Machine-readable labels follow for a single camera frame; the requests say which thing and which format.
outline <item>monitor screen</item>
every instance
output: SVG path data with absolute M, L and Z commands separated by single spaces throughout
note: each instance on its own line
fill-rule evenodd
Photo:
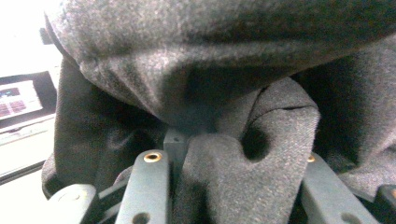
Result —
M 30 113 L 43 108 L 33 81 L 0 86 L 0 120 Z
M 0 77 L 0 133 L 55 113 L 56 90 L 48 72 Z

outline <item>black plastic part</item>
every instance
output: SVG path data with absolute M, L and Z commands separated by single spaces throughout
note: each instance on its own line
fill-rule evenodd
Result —
M 99 193 L 100 207 L 102 210 L 105 211 L 113 205 L 121 202 L 127 184 L 128 180 L 123 180 L 111 188 L 105 189 Z
M 114 224 L 116 222 L 117 214 L 120 211 L 121 203 L 117 203 L 114 206 L 107 209 L 102 216 L 102 219 L 98 224 Z
M 396 223 L 396 185 L 381 186 L 374 200 L 373 213 L 381 223 Z
M 161 159 L 145 160 L 155 154 Z M 137 157 L 116 224 L 170 223 L 169 166 L 168 155 L 162 150 L 149 150 Z
M 46 223 L 96 223 L 101 211 L 99 198 L 92 185 L 72 185 L 49 199 L 49 220 Z

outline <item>white surface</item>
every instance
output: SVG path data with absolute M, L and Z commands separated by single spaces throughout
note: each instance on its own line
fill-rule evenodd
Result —
M 41 170 L 0 186 L 0 223 L 42 223 L 48 209 Z
M 49 129 L 45 133 L 0 146 L 0 174 L 44 161 L 50 156 L 53 151 L 54 121 L 52 119 L 45 124 Z

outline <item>desk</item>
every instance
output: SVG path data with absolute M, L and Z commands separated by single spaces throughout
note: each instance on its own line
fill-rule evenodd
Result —
M 19 132 L 39 129 L 41 133 L 0 146 L 0 175 L 46 160 L 53 151 L 53 126 L 54 119 L 50 119 L 25 127 Z

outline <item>gray plastic bracket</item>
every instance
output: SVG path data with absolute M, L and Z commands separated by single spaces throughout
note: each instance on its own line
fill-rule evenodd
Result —
M 163 150 L 168 153 L 172 163 L 172 189 L 175 188 L 187 155 L 188 136 L 170 128 L 163 139 Z
M 311 224 L 378 223 L 317 154 L 306 168 L 302 204 Z
M 170 165 L 163 150 L 141 153 L 122 199 L 116 224 L 170 223 Z

